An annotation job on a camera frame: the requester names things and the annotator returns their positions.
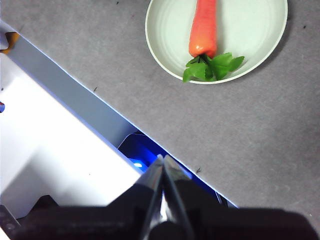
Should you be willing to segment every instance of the plate rim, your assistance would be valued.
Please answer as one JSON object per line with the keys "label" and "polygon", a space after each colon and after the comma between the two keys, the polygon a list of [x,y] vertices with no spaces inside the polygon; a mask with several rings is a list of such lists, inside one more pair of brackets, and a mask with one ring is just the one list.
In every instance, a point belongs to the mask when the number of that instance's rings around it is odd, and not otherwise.
{"label": "plate rim", "polygon": [[[177,79],[180,79],[182,80],[183,78],[173,72],[171,72],[170,70],[168,70],[160,61],[159,59],[157,58],[156,54],[154,53],[152,47],[151,47],[151,44],[150,44],[150,40],[149,40],[149,37],[148,37],[148,19],[149,19],[149,12],[150,12],[150,9],[151,9],[151,6],[153,4],[154,0],[150,0],[150,3],[148,5],[148,8],[147,8],[147,11],[146,11],[146,16],[145,16],[145,21],[144,21],[144,32],[145,32],[145,38],[146,38],[146,43],[148,45],[148,48],[149,48],[149,51],[151,52],[153,58],[155,59],[155,61],[168,73],[170,74],[171,76],[177,78]],[[283,0],[283,3],[284,3],[284,19],[283,19],[283,25],[282,25],[282,28],[281,28],[281,32],[277,38],[277,40],[274,42],[273,46],[271,47],[271,49],[269,50],[269,52],[259,61],[257,62],[255,65],[253,65],[252,67],[250,67],[249,69],[247,69],[246,71],[236,75],[236,76],[233,76],[233,77],[229,77],[229,78],[226,78],[226,79],[222,79],[222,80],[219,80],[219,81],[195,81],[195,80],[191,80],[189,81],[190,83],[193,83],[193,84],[202,84],[202,85],[211,85],[211,84],[221,84],[221,83],[225,83],[225,82],[229,82],[229,81],[232,81],[232,80],[235,80],[237,78],[240,78],[242,77],[243,75],[246,75],[248,74],[249,72],[251,72],[252,70],[254,70],[255,68],[257,68],[258,66],[260,66],[270,55],[271,53],[276,49],[276,47],[278,46],[281,38],[283,37],[284,35],[284,32],[285,32],[285,29],[286,29],[286,26],[287,26],[287,22],[288,22],[288,0]]]}

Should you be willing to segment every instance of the carrot leaves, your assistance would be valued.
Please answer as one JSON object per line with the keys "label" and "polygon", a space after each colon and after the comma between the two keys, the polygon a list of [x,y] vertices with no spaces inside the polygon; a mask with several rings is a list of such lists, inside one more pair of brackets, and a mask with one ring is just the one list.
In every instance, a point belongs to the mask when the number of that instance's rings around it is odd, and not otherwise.
{"label": "carrot leaves", "polygon": [[244,56],[232,57],[231,52],[224,53],[214,58],[200,55],[190,60],[185,66],[182,81],[191,80],[201,82],[214,82],[222,80],[228,72],[235,71],[244,61]]}

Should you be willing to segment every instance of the plate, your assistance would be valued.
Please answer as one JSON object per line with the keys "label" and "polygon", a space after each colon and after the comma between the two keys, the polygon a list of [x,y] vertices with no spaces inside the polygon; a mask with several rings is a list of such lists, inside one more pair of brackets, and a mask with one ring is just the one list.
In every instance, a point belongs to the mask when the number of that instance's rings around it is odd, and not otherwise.
{"label": "plate", "polygon": [[[197,0],[151,0],[145,35],[151,54],[172,76],[181,79],[189,54],[189,37]],[[279,43],[287,23],[287,0],[217,0],[217,54],[245,56],[242,66],[218,84],[237,79],[259,66]]]}

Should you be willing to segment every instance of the carrot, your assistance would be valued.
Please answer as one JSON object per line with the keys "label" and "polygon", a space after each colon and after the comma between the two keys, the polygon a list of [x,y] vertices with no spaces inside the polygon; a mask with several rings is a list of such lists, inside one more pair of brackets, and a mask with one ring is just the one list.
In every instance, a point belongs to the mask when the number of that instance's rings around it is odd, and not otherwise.
{"label": "carrot", "polygon": [[194,58],[203,54],[213,58],[217,53],[216,1],[197,0],[189,40],[189,53]]}

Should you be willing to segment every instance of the orange object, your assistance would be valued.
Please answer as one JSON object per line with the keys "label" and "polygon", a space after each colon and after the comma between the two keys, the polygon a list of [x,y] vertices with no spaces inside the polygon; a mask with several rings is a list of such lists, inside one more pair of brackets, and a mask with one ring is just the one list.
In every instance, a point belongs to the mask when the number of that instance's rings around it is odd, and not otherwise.
{"label": "orange object", "polygon": [[8,54],[11,49],[14,48],[16,42],[18,41],[20,35],[16,32],[7,32],[5,34],[6,36],[6,39],[8,41],[8,44],[9,44],[9,47],[7,49],[3,49],[3,50],[0,50],[0,53],[3,53],[3,54]]}
{"label": "orange object", "polygon": [[207,54],[213,58],[217,52],[217,0],[197,0],[189,41],[192,57]]}

